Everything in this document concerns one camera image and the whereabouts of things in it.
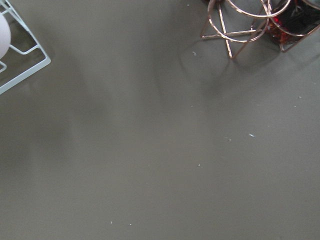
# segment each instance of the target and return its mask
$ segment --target white egg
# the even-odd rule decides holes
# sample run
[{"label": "white egg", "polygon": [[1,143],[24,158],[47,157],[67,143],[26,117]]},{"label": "white egg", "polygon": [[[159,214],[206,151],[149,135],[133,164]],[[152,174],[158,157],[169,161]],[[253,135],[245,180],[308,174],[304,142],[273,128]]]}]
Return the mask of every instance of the white egg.
[{"label": "white egg", "polygon": [[6,18],[0,14],[0,59],[6,55],[11,42],[11,32]]}]

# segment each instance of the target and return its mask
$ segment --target white metal rack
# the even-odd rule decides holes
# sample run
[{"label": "white metal rack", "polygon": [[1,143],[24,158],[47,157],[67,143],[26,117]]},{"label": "white metal rack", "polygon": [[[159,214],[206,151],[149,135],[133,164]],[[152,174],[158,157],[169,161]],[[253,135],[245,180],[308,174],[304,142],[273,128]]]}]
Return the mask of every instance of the white metal rack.
[{"label": "white metal rack", "polygon": [[[0,69],[0,95],[3,94],[8,89],[12,88],[16,84],[20,83],[22,80],[26,79],[30,75],[34,74],[35,72],[39,71],[40,69],[47,66],[51,59],[43,49],[43,47],[40,45],[38,40],[35,38],[33,33],[30,31],[28,26],[25,24],[25,22],[22,20],[22,18],[19,16],[17,11],[13,8],[13,6],[9,3],[8,0],[0,0],[0,7],[2,8],[1,14],[7,19],[9,17],[12,18],[12,22],[15,22],[15,24],[19,24],[21,26],[21,29],[24,30],[29,38],[33,42],[33,46],[28,47],[28,49],[21,49],[17,45],[10,44],[9,51],[6,53],[4,58],[0,60],[0,66],[2,67]],[[3,78],[3,75],[5,72],[10,71],[10,68],[15,68],[17,64],[13,66],[8,66],[5,62],[5,59],[7,55],[10,55],[11,53],[18,54],[20,56],[27,56],[30,55],[35,50],[40,50],[40,53],[43,55],[39,61],[34,60],[32,62],[32,65],[28,66],[27,69],[23,69],[21,72],[14,72],[13,74],[6,74],[5,79]]]}]

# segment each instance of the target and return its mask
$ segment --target wire bottle holder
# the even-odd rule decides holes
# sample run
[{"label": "wire bottle holder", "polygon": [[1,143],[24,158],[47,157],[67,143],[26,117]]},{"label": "wire bottle holder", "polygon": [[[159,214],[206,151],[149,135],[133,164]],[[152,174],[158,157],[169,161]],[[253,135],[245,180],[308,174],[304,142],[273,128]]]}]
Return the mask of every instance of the wire bottle holder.
[{"label": "wire bottle holder", "polygon": [[47,66],[51,59],[8,0],[0,0],[1,14],[11,30],[8,52],[0,59],[0,95]]},{"label": "wire bottle holder", "polygon": [[[280,32],[279,34],[288,35],[292,37],[292,39],[294,39],[293,42],[285,42],[280,40],[277,42],[282,52],[287,52],[288,50],[292,49],[298,43],[303,41],[306,37],[310,36],[311,34],[316,32],[318,29],[320,29],[320,15],[316,23],[314,23],[315,26],[304,33],[295,33],[295,32],[289,31],[286,29],[286,27],[281,26],[281,24],[277,22],[278,18],[281,18],[282,16],[286,15],[286,12],[288,12],[288,10],[290,9],[290,6],[297,4],[297,1],[302,2],[302,4],[306,5],[306,8],[316,9],[317,11],[319,10],[319,14],[320,14],[320,3],[319,3],[320,0],[281,0],[280,1],[281,4],[278,4],[276,8],[272,7],[271,0],[256,0],[256,1],[258,1],[261,4],[261,7],[257,14],[241,9],[232,0],[210,0],[207,8],[207,18],[201,30],[200,37],[204,40],[217,39],[217,38],[224,39],[228,56],[231,59],[234,59],[247,46],[248,43],[258,40],[266,32],[272,35],[271,27],[273,27],[274,33]],[[251,22],[251,25],[249,26],[249,28],[247,28],[247,30],[229,31],[229,32],[227,31],[224,15],[223,15],[223,9],[222,9],[222,4],[224,4],[225,2],[227,2],[227,4],[232,9],[234,9],[236,12],[238,12],[242,16],[246,16],[253,19],[253,21]],[[218,14],[221,30],[219,30],[219,28],[217,27],[214,21],[213,15],[215,12],[217,12]],[[257,27],[254,27],[254,24],[257,20],[262,20],[262,22]],[[215,34],[206,34],[208,27],[211,27],[214,30]],[[240,40],[235,38],[235,37],[246,36],[246,35],[249,35],[249,37],[248,39],[245,39],[245,40]],[[242,46],[238,51],[233,53],[230,42],[240,43],[242,44]]]}]

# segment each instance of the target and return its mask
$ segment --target white wire rack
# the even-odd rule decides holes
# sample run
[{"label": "white wire rack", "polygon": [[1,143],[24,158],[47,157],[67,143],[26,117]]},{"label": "white wire rack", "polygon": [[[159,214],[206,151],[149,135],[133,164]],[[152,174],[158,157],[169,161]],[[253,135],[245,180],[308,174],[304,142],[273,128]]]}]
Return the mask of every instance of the white wire rack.
[{"label": "white wire rack", "polygon": [[[47,66],[51,62],[51,59],[9,1],[0,0],[0,7],[1,14],[8,20],[11,29],[11,44],[9,50],[0,60],[1,95],[30,75]],[[24,38],[22,40],[15,41],[14,31],[12,31],[14,26],[18,26],[19,31],[24,32]],[[27,46],[26,44],[21,44],[24,40],[28,40],[29,44]],[[19,69],[19,66],[24,65],[24,62],[27,60],[31,63],[28,63],[25,68]]]}]

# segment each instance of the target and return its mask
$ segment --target white ball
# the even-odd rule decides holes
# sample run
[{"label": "white ball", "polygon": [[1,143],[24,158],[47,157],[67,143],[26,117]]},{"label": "white ball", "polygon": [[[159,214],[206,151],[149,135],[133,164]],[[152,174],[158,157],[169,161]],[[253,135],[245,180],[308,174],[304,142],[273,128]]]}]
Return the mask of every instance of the white ball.
[{"label": "white ball", "polygon": [[6,55],[11,42],[11,32],[6,18],[0,14],[0,59]]}]

